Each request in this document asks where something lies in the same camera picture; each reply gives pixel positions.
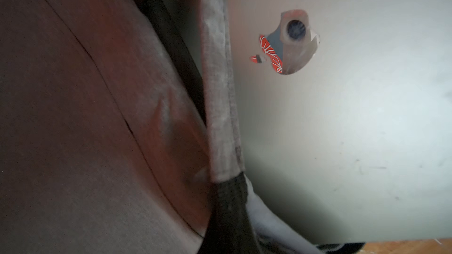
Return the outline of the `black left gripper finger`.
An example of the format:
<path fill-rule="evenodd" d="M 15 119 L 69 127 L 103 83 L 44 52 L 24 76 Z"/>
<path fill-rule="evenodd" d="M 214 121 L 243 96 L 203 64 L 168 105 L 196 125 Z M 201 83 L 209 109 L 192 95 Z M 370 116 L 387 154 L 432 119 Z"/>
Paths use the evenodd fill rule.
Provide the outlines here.
<path fill-rule="evenodd" d="M 250 223 L 244 173 L 214 185 L 214 204 L 199 254 L 260 254 Z"/>

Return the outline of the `grey zippered laptop bag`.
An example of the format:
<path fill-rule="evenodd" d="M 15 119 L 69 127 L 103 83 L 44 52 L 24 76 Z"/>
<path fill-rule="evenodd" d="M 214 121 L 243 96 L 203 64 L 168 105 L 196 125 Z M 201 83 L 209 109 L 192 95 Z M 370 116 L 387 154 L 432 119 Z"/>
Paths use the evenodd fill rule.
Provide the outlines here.
<path fill-rule="evenodd" d="M 226 0 L 196 0 L 199 72 L 161 0 L 1 0 L 1 252 L 198 254 L 244 173 L 261 254 L 314 245 L 244 172 Z"/>

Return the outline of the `silver laptop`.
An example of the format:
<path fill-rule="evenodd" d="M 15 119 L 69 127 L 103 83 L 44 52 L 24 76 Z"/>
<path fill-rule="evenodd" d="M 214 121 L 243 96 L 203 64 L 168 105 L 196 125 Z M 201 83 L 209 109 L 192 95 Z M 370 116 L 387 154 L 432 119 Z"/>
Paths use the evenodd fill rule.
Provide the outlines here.
<path fill-rule="evenodd" d="M 316 244 L 452 235 L 452 0 L 227 0 L 246 174 Z M 280 75 L 259 37 L 305 10 Z"/>

